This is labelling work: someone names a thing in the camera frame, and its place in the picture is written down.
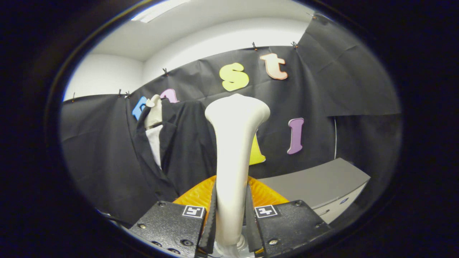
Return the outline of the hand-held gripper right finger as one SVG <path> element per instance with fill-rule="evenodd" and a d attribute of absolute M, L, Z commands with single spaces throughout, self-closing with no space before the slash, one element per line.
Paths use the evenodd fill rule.
<path fill-rule="evenodd" d="M 256 257 L 298 256 L 331 232 L 304 201 L 287 201 L 252 177 L 246 188 L 245 219 L 249 252 Z"/>

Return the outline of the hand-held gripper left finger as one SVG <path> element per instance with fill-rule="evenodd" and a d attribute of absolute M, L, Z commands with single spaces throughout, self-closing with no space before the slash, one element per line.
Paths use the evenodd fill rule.
<path fill-rule="evenodd" d="M 158 201 L 129 229 L 163 253 L 207 257 L 216 238 L 216 176 L 203 180 L 175 201 Z"/>

